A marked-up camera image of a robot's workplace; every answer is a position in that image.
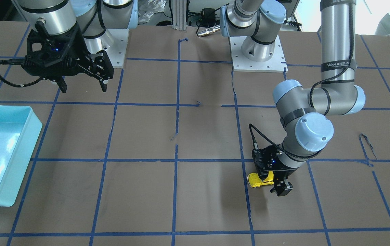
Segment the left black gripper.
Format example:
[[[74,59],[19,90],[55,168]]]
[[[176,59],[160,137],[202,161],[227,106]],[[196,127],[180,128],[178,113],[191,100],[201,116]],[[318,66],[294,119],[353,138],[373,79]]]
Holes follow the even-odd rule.
[[[284,165],[279,157],[286,156],[285,154],[279,154],[277,148],[273,145],[267,146],[264,149],[252,150],[252,157],[256,167],[256,174],[260,179],[267,179],[270,171],[274,173],[274,186],[271,189],[271,193],[275,193],[276,196],[286,196],[293,190],[293,185],[287,180],[298,168],[292,168]]]

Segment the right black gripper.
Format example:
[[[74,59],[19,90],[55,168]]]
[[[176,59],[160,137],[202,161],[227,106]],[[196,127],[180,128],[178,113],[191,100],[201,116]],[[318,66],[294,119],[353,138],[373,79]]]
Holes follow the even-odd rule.
[[[35,23],[27,37],[27,53],[22,68],[31,76],[55,79],[62,93],[67,92],[63,76],[86,74],[98,80],[102,92],[114,76],[114,67],[106,50],[90,54],[78,23],[68,31],[49,35],[44,23]]]

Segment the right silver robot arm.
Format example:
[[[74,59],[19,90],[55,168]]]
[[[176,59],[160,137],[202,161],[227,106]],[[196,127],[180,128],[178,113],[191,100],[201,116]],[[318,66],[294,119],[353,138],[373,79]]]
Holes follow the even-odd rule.
[[[114,68],[122,68],[130,29],[138,23],[137,0],[19,0],[32,30],[18,64],[37,82],[57,84],[86,74],[106,92]]]

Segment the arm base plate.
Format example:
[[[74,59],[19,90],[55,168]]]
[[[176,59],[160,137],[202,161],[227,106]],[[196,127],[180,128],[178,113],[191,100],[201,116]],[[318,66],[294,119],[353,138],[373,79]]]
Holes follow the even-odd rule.
[[[124,68],[129,32],[128,29],[106,29],[99,35],[85,36],[84,41],[90,53],[104,50],[114,68]]]
[[[230,50],[234,71],[273,72],[288,71],[280,38],[263,45],[248,37],[230,37]]]

